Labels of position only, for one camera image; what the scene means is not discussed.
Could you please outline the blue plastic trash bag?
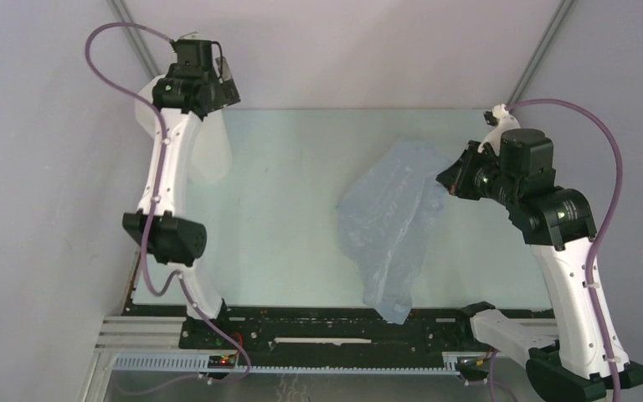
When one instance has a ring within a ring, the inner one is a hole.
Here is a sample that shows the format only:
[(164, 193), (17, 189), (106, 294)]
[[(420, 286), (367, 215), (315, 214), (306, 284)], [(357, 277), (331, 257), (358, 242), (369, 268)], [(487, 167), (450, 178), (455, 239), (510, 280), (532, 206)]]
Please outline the blue plastic trash bag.
[(362, 301), (402, 325), (413, 307), (432, 229), (448, 197), (436, 177), (449, 161), (430, 144), (398, 140), (337, 205), (339, 243), (363, 284)]

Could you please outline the white translucent trash bin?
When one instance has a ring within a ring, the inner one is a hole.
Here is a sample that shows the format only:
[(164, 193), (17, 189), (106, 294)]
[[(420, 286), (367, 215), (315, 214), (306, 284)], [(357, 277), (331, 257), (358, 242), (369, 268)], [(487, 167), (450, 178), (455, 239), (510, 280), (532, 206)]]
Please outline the white translucent trash bin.
[[(138, 95), (152, 102), (152, 89), (164, 75), (154, 77)], [(136, 121), (150, 137), (155, 134), (154, 113), (140, 101), (134, 101)], [(232, 166), (232, 151), (224, 122), (223, 110), (209, 113), (203, 118), (201, 128), (192, 146), (188, 179), (197, 185), (214, 184), (228, 175)]]

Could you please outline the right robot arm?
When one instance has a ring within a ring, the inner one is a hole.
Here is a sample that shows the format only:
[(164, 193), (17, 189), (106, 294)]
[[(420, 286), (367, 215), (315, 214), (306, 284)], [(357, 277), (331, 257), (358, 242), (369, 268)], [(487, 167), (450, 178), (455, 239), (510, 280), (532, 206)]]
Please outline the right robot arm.
[(555, 338), (531, 334), (487, 302), (460, 309), (453, 328), (465, 350), (488, 345), (522, 365), (546, 401), (596, 401), (643, 385), (643, 365), (629, 358), (608, 312), (589, 201), (555, 183), (553, 142), (536, 129), (511, 129), (497, 147), (478, 141), (437, 181), (457, 198), (502, 205), (536, 258), (556, 320)]

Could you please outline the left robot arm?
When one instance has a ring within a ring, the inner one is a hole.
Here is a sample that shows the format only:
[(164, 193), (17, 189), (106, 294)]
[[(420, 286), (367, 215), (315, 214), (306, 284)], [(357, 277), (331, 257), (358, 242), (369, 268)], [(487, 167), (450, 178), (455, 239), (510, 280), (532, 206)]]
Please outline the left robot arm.
[(122, 218), (125, 231), (177, 280), (188, 315), (206, 317), (198, 336), (222, 348), (231, 326), (217, 316), (224, 304), (203, 266), (205, 226), (188, 217), (191, 184), (221, 181), (232, 167), (224, 108), (240, 96), (219, 42), (195, 34), (172, 41), (176, 60), (152, 79), (135, 99), (135, 117), (153, 139), (147, 182), (135, 212)]

